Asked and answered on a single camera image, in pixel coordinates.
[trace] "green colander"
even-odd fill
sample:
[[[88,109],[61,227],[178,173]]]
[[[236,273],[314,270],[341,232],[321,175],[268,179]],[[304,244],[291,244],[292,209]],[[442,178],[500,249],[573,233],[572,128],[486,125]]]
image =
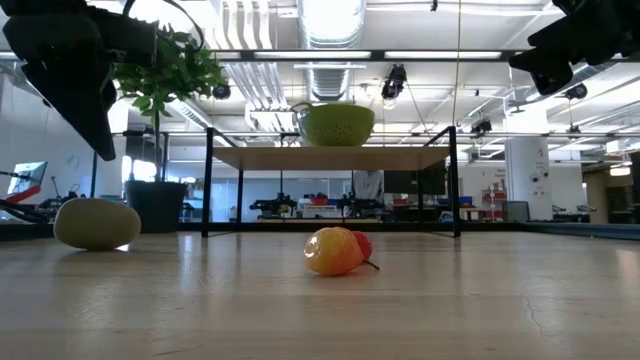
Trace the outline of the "green colander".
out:
[[[298,117],[300,136],[314,146],[362,146],[373,131],[375,113],[350,104],[291,107]]]

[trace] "table surface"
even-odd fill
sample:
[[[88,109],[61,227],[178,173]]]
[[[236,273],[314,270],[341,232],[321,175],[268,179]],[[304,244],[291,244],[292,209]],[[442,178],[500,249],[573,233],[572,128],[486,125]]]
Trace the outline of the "table surface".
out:
[[[259,219],[259,223],[336,223],[336,224],[377,224],[376,219],[342,219],[342,218],[285,218],[285,219]]]
[[[449,156],[446,147],[215,148],[213,156],[240,170],[422,170]]]
[[[637,359],[640,243],[370,233],[347,276],[308,233],[0,242],[3,359]]]

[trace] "shelf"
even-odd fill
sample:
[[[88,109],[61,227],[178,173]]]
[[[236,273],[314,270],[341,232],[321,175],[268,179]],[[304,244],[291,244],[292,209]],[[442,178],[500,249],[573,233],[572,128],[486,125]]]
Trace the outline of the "shelf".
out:
[[[319,218],[319,219],[298,219],[298,218],[285,218],[285,219],[260,219],[254,221],[256,223],[320,223],[320,224],[379,224],[380,221],[376,219],[342,219],[342,218]]]
[[[445,147],[215,148],[213,156],[238,170],[418,171],[449,156]]]

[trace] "white column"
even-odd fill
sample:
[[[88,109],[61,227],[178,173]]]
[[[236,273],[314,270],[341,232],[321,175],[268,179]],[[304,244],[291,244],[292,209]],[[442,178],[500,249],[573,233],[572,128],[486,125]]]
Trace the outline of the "white column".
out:
[[[122,157],[125,155],[127,139],[122,136],[113,138],[116,158],[104,161],[98,157],[98,171],[96,172],[96,197],[101,195],[122,195]]]
[[[507,132],[546,133],[546,109],[529,106],[521,113],[507,114]],[[549,178],[549,148],[543,137],[512,137],[506,140],[507,198],[526,201],[532,220],[553,219]]]
[[[608,174],[603,171],[589,173],[585,176],[587,182],[587,204],[596,209],[590,214],[592,224],[609,223],[607,177]]]

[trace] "ceiling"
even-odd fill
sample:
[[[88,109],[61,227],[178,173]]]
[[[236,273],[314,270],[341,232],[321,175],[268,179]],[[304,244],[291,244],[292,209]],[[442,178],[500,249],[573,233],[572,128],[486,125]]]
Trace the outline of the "ceiling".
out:
[[[121,3],[116,0],[90,1],[90,3],[111,11],[122,9]],[[183,0],[180,3],[205,31],[213,31],[215,11],[209,0]],[[238,6],[240,8],[238,31],[242,38],[241,1],[238,2]],[[258,3],[254,2],[254,6],[257,9]],[[557,8],[551,6],[549,1],[464,0],[461,4],[462,14],[458,14],[457,1],[440,0],[439,8],[435,12],[430,11],[430,6],[430,2],[424,1],[368,0],[359,47],[387,50],[448,50],[457,49],[459,43],[460,49],[465,50],[522,50],[528,48],[526,39],[529,35],[562,17],[562,14],[559,14]],[[269,8],[271,10],[269,33],[274,47],[300,48],[298,18],[295,15],[296,1],[271,0]],[[188,20],[179,11],[164,7],[161,0],[138,0],[133,14],[147,20],[168,21],[174,24],[174,27],[182,27],[185,30],[191,28]],[[229,11],[225,10],[227,17],[225,25],[228,25],[228,14]],[[329,6],[325,14],[317,14],[317,16],[327,17],[327,26],[332,26],[332,9]],[[257,38],[257,25],[254,33]],[[242,45],[244,48],[249,48],[246,41],[242,41]],[[309,100],[305,71],[294,69],[293,65],[294,63],[277,63],[277,72],[288,105]],[[439,131],[451,124],[461,125],[463,130],[468,131],[469,126],[479,120],[480,116],[491,120],[494,131],[502,131],[505,118],[503,100],[492,97],[504,97],[514,89],[532,86],[528,74],[511,71],[506,63],[461,62],[457,65],[455,62],[412,62],[405,64],[409,86],[405,86],[395,108],[385,110],[379,95],[380,85],[393,63],[368,62],[362,65],[365,66],[364,69],[353,70],[349,96],[343,100],[374,110],[376,122],[379,124],[376,131],[423,131],[424,126],[429,131]],[[583,132],[611,132],[620,129],[636,131],[635,125],[640,125],[638,121],[640,108],[638,111],[630,109],[623,116],[613,116],[589,125],[598,117],[636,101],[635,94],[640,90],[640,82],[638,82],[640,76],[636,74],[640,74],[640,64],[618,64],[586,80],[584,84],[589,89],[589,95],[584,100],[574,101],[571,111],[568,109],[566,99],[550,98],[539,103],[538,106],[546,108],[551,131],[564,132],[569,128],[571,121],[582,122]],[[245,121],[246,103],[238,89],[232,86],[232,96],[227,100],[203,99],[192,105],[208,122],[223,132],[256,131]],[[485,105],[482,112],[466,117],[482,105]],[[202,131],[201,128],[185,120],[179,112],[173,110],[171,112],[174,116],[165,119],[165,130]],[[130,123],[143,121],[145,120],[136,116],[130,116],[129,119]],[[425,139],[424,137],[376,137],[369,142],[372,144],[383,141],[386,144],[413,142],[419,144],[424,143]],[[236,140],[241,142],[246,139],[236,138]],[[273,144],[273,139],[262,140],[264,141],[254,139],[247,142],[247,145]],[[175,141],[176,144],[191,145],[200,144],[203,139],[196,137],[189,140],[184,137]],[[563,144],[563,141],[567,142],[566,139],[555,142]],[[580,146],[576,144],[573,148],[583,151],[599,150],[606,141],[606,139],[592,139],[582,142]],[[498,141],[483,147],[483,150],[494,151],[493,148],[499,149],[501,146],[501,142]]]

